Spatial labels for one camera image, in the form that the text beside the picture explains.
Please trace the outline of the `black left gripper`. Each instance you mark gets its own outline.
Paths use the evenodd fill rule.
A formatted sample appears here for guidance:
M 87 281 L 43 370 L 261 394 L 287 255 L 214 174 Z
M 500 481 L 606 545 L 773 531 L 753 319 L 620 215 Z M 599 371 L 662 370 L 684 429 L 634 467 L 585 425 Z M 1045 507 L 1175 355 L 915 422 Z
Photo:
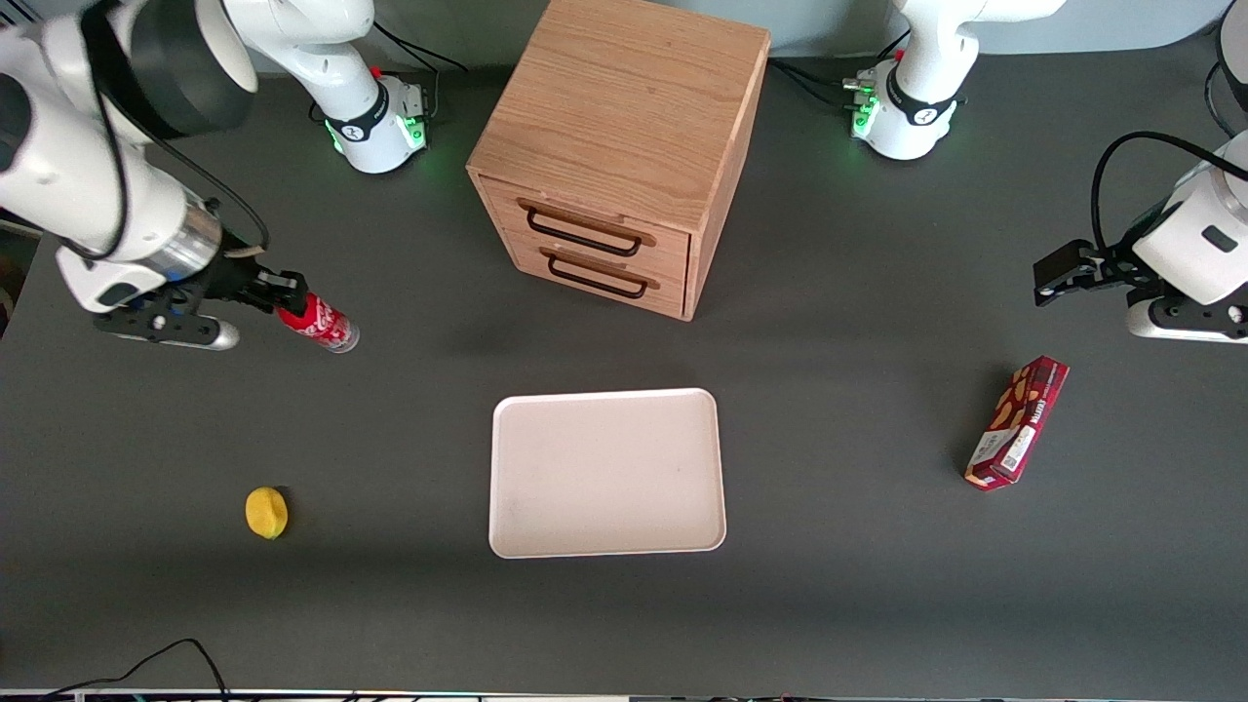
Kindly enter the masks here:
M 1127 286 L 1131 299 L 1158 299 L 1176 294 L 1149 264 L 1144 264 L 1134 245 L 1147 234 L 1124 234 L 1118 244 L 1097 239 L 1097 249 L 1087 240 L 1072 240 L 1033 266 L 1035 307 L 1045 307 L 1065 294 Z

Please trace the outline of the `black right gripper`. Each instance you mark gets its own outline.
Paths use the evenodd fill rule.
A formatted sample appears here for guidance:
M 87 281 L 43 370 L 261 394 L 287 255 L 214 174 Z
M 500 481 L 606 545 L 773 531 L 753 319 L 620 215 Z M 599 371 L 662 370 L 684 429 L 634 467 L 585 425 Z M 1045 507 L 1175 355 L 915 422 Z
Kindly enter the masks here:
M 181 281 L 181 315 L 197 315 L 205 299 L 223 299 L 263 314 L 286 309 L 290 296 L 307 294 L 302 274 L 268 271 L 255 256 L 227 257 L 216 254 L 213 262 Z

